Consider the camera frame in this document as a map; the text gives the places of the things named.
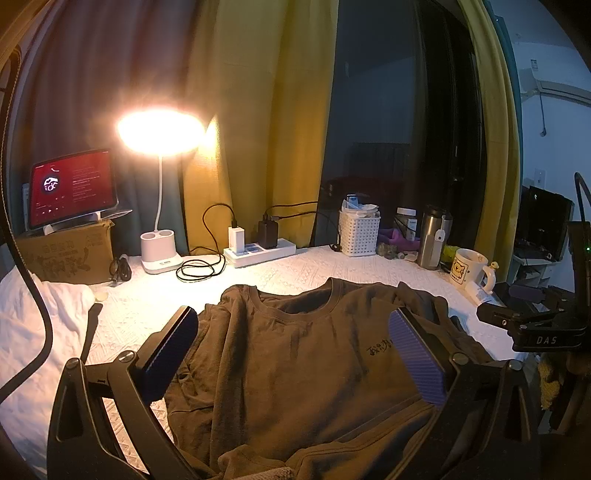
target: wall outlet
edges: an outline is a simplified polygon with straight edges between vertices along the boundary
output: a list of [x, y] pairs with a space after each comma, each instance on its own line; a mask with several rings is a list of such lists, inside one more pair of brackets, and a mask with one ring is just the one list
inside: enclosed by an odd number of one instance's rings
[[546, 187], [546, 171], [540, 168], [536, 168], [534, 172], [534, 186], [539, 189]]

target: white storage basket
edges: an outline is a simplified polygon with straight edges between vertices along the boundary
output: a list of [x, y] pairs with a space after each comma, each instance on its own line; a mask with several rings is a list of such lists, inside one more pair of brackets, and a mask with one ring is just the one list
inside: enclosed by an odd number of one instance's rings
[[340, 246], [348, 257], [375, 255], [379, 217], [356, 217], [339, 212]]

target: power strip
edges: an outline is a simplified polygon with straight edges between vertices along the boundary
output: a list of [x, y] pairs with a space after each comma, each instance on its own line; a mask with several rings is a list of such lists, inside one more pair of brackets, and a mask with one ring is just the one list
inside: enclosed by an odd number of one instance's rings
[[247, 267], [277, 258], [289, 257], [296, 253], [296, 245], [280, 238], [277, 240], [277, 247], [269, 250], [261, 247], [259, 244], [244, 245], [244, 252], [236, 253], [229, 248], [223, 249], [224, 257], [235, 268]]

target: white charger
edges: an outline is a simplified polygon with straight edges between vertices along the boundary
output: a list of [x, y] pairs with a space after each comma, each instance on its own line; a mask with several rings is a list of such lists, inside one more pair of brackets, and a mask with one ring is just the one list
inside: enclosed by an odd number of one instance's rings
[[244, 228], [228, 227], [228, 243], [230, 244], [230, 250], [236, 254], [244, 252]]

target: white textured bedsheet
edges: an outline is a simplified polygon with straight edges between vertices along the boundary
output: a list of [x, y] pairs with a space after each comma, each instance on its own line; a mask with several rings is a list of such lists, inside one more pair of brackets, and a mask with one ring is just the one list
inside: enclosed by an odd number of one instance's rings
[[[99, 316], [88, 364], [113, 361], [123, 350], [136, 351], [150, 333], [167, 323], [178, 307], [188, 305], [201, 312], [206, 303], [218, 303], [223, 291], [232, 285], [255, 285], [264, 292], [293, 295], [319, 287], [329, 277], [393, 286], [403, 281], [411, 288], [445, 297], [450, 315], [457, 315], [466, 331], [493, 358], [520, 358], [520, 354], [511, 349], [512, 340], [504, 330], [478, 321], [476, 306], [449, 282], [448, 275], [424, 270], [406, 260], [386, 260], [377, 255], [350, 258], [329, 247], [317, 247], [298, 250], [292, 257], [251, 267], [227, 266], [221, 275], [197, 283], [179, 281], [174, 271], [148, 275], [142, 269], [139, 257], [131, 257], [129, 264], [133, 271], [131, 281], [116, 287], [108, 284], [92, 287], [94, 292], [108, 292], [109, 298]], [[113, 401], [105, 400], [105, 404], [128, 461], [144, 469]], [[170, 436], [164, 400], [153, 403], [152, 410]]]

